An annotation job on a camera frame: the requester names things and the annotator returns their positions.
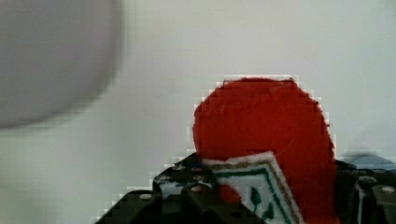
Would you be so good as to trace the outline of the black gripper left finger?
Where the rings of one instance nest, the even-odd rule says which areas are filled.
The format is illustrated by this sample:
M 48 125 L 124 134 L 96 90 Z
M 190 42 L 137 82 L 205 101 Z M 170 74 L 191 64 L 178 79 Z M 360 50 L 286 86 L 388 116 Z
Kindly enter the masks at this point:
M 94 224 L 266 224 L 220 198 L 214 174 L 190 154 L 155 176 L 151 189 L 125 194 Z

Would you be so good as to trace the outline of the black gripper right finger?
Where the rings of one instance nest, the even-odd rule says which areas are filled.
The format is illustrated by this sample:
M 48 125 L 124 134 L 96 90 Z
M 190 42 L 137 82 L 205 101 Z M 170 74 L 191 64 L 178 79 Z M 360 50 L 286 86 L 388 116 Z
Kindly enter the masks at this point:
M 336 213 L 341 224 L 396 224 L 396 175 L 337 161 Z

